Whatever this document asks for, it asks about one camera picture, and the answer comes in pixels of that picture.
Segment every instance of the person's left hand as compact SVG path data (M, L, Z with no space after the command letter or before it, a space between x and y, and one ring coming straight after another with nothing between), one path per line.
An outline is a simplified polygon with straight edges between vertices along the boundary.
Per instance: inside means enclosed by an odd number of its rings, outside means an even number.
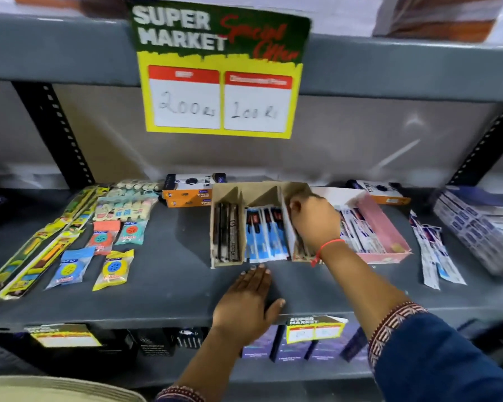
M276 321L284 299L278 299L264 311L272 276L263 264L244 271L220 299L212 317L212 329L222 333L241 349L260 338Z

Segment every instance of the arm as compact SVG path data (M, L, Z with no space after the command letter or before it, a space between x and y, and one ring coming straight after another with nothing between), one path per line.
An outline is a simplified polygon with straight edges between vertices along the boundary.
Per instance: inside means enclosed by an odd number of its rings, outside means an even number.
M202 397L208 402L221 400L242 347L261 337L285 305L285 300L278 299L265 312L271 282L264 265L242 272L216 306L212 329L200 350L174 386L161 393L160 402L182 396L182 392L192 395L190 401Z
M291 219L317 251L340 236L340 216L324 199L297 196ZM503 402L503 369L443 320L410 302L346 244L320 257L342 287L369 342L369 364L388 402Z

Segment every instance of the red package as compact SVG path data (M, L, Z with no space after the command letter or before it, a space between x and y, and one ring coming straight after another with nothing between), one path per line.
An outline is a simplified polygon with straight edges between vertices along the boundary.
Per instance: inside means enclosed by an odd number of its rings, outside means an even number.
M93 235L86 247L95 247L95 255L108 255L121 228L119 220L94 221Z

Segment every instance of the hand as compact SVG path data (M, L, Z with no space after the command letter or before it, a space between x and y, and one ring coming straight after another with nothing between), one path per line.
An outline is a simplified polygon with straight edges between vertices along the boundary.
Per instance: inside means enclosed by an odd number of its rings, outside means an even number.
M341 236L341 216L323 197L295 195L291 199L290 209L292 225L314 252Z
M264 311L272 276L263 264L242 272L220 299L212 317L212 329L222 333L240 350L260 338L274 324L283 306L278 299Z

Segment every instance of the sleeve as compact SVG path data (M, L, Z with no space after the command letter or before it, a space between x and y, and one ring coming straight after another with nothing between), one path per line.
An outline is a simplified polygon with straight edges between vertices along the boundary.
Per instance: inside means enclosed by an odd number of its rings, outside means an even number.
M205 402L205 398L187 386L172 385L162 390L155 402Z
M412 302L376 329L369 365L388 402L503 402L503 369Z

